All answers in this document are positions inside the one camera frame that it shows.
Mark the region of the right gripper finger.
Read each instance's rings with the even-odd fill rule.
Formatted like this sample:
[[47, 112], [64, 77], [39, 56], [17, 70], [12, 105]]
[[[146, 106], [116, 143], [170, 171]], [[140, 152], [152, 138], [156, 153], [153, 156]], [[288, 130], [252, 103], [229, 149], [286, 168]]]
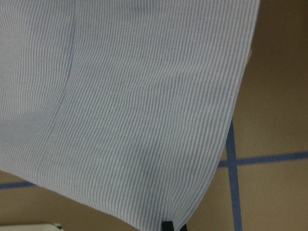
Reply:
[[181, 228], [176, 229], [173, 221], [162, 221], [161, 231], [187, 231], [187, 225], [184, 224]]

